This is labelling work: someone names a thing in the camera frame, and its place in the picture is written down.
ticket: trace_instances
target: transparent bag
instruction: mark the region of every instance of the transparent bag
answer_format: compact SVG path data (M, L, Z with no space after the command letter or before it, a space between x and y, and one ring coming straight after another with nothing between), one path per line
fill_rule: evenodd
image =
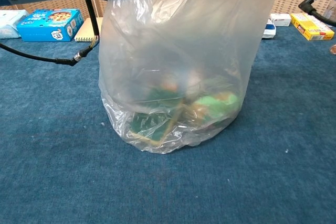
M108 0L99 87L142 151L195 146L241 110L274 0Z

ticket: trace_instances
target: white box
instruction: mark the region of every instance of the white box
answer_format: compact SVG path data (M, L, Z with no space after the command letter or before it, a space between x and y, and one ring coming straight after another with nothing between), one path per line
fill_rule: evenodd
M20 38L16 25L27 16L26 10L0 10L0 39Z
M291 17L289 14L277 14L272 13L270 15L270 19L272 20L275 26L289 26L291 23Z

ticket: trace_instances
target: table surface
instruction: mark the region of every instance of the table surface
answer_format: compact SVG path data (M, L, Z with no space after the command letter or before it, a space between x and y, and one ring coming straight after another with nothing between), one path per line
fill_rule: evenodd
M3 42L54 58L83 47ZM73 68L0 51L0 223L335 223L335 43L279 28L235 122L167 155L113 131L98 49Z

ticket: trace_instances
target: spiral notebook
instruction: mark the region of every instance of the spiral notebook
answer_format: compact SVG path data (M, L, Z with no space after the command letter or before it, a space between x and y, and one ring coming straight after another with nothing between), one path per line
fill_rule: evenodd
M97 18L99 32L101 32L101 24L103 18ZM89 18L84 21L84 24L80 27L79 31L75 36L76 42L91 42L95 34L93 33L92 23Z

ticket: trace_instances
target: yellow cardboard box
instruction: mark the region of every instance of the yellow cardboard box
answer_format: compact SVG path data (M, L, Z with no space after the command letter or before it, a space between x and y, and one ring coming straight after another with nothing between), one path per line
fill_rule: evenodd
M306 13L296 13L290 16L293 25L307 40L330 40L334 37L334 31L313 16Z

